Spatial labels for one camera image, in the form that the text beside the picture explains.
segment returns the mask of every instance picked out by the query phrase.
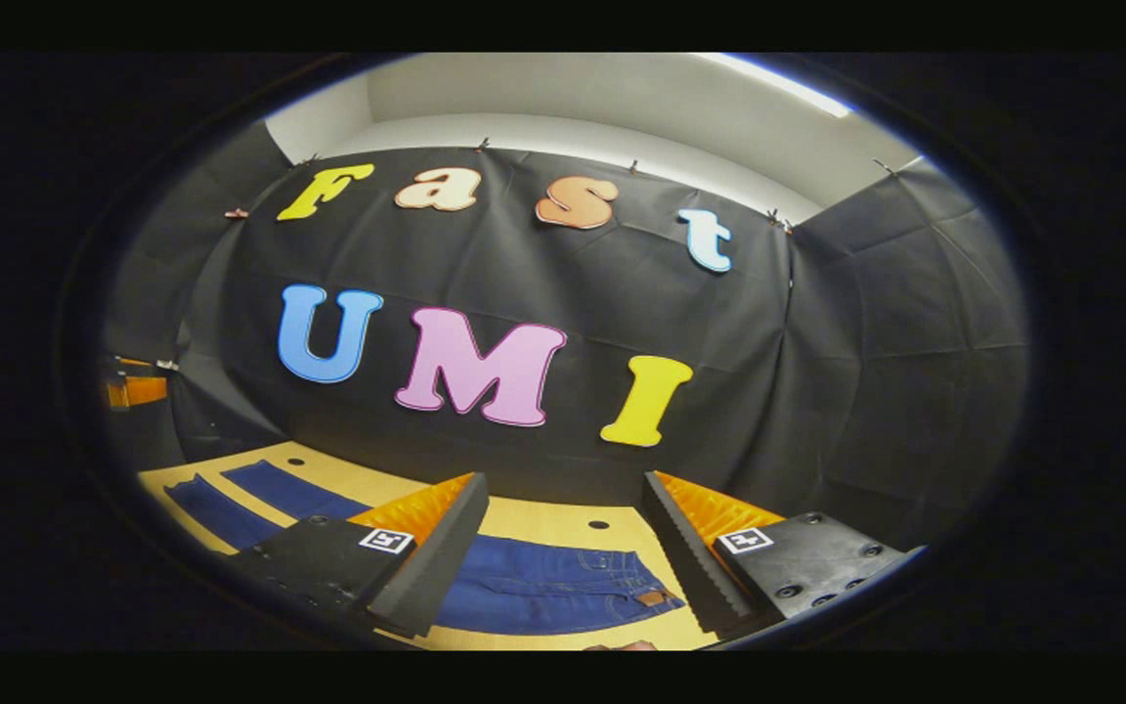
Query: white wall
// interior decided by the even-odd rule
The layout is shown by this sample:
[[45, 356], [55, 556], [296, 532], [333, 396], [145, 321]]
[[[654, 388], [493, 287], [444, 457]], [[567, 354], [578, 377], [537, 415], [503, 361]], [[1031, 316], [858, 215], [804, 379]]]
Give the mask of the white wall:
[[753, 170], [669, 139], [583, 121], [537, 115], [432, 115], [373, 123], [367, 74], [285, 107], [268, 132], [293, 163], [408, 146], [489, 146], [551, 152], [628, 167], [727, 197], [759, 213], [801, 223], [822, 206]]

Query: ceiling light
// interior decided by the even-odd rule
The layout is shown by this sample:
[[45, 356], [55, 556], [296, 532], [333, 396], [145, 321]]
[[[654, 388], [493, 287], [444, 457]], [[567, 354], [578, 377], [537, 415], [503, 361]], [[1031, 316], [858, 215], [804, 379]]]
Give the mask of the ceiling light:
[[796, 95], [796, 97], [812, 104], [814, 107], [821, 108], [821, 110], [828, 113], [831, 116], [843, 117], [846, 115], [849, 115], [850, 112], [849, 107], [844, 107], [840, 103], [833, 100], [832, 98], [828, 98], [826, 95], [814, 92], [814, 90], [811, 90], [810, 88], [807, 88], [807, 86], [794, 83], [794, 81], [783, 75], [774, 74], [771, 71], [762, 66], [754, 65], [754, 63], [743, 62], [743, 60], [730, 56], [727, 54], [712, 54], [712, 53], [700, 53], [700, 52], [692, 52], [692, 54], [694, 56], [700, 56], [703, 59], [711, 60], [711, 62], [720, 63], [723, 66], [727, 66], [733, 71], [741, 72], [741, 74], [743, 75], [748, 75], [756, 80], [763, 81], [763, 83], [766, 84], [776, 86], [776, 88], [785, 90], [785, 92], [792, 92]]

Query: blue letter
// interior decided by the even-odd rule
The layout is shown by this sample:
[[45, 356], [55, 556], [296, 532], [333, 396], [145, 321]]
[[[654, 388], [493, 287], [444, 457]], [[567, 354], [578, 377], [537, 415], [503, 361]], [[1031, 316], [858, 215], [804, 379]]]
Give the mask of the blue letter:
[[679, 215], [689, 223], [689, 256], [694, 261], [712, 271], [731, 269], [732, 259], [720, 253], [718, 241], [732, 240], [729, 228], [720, 224], [720, 219], [711, 211], [680, 211]]
[[341, 330], [337, 337], [337, 351], [328, 359], [312, 355], [307, 340], [312, 337], [315, 309], [327, 294], [318, 285], [291, 285], [280, 294], [285, 312], [280, 315], [280, 337], [277, 354], [285, 366], [305, 380], [316, 383], [337, 383], [350, 378], [359, 368], [363, 357], [363, 338], [367, 333], [367, 318], [379, 311], [384, 300], [367, 291], [345, 291], [337, 304], [345, 311]]

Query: foam letter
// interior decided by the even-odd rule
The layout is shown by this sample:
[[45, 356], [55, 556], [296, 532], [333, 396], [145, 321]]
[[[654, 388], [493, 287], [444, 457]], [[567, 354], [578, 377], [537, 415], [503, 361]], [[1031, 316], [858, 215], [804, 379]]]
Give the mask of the foam letter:
[[557, 226], [593, 229], [611, 222], [607, 200], [619, 196], [616, 184], [586, 177], [560, 178], [537, 200], [537, 219]]
[[653, 447], [663, 439], [658, 422], [663, 419], [671, 395], [676, 387], [692, 378], [692, 369], [674, 359], [647, 356], [633, 357], [628, 368], [633, 373], [633, 389], [625, 409], [619, 411], [616, 422], [598, 435], [607, 442]]
[[287, 206], [277, 220], [300, 220], [312, 217], [315, 213], [316, 204], [327, 204], [339, 196], [345, 187], [352, 180], [364, 179], [373, 172], [372, 164], [358, 164], [357, 167], [343, 167], [340, 169], [324, 169], [315, 175], [307, 190], [294, 200], [294, 205]]
[[566, 345], [566, 335], [552, 327], [520, 324], [481, 357], [468, 318], [447, 308], [421, 308], [411, 315], [419, 326], [419, 348], [411, 378], [394, 400], [417, 411], [437, 411], [446, 401], [437, 395], [438, 375], [455, 410], [466, 413], [494, 383], [498, 389], [481, 415], [495, 424], [539, 426], [542, 389], [551, 357]]
[[724, 273], [732, 268], [732, 259], [720, 253], [720, 240], [732, 240], [729, 228], [711, 211], [680, 211], [680, 219], [689, 223], [689, 256], [712, 271]]
[[428, 208], [438, 211], [461, 211], [477, 202], [481, 175], [472, 169], [444, 168], [417, 175], [414, 182], [397, 191], [394, 204], [402, 208]]
[[337, 351], [328, 359], [312, 355], [309, 339], [315, 309], [327, 297], [316, 285], [291, 285], [280, 294], [285, 312], [280, 315], [280, 335], [277, 354], [292, 373], [316, 383], [337, 383], [350, 378], [359, 368], [363, 339], [367, 335], [367, 320], [381, 309], [384, 300], [367, 291], [343, 291], [337, 297], [341, 313], [341, 329], [337, 337]]

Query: ceiling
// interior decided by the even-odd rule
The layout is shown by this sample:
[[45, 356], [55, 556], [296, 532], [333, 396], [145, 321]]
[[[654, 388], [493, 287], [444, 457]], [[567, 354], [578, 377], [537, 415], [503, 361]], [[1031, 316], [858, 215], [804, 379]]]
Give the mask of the ceiling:
[[701, 149], [837, 204], [917, 152], [692, 54], [423, 54], [367, 74], [372, 121], [507, 113], [587, 121]]

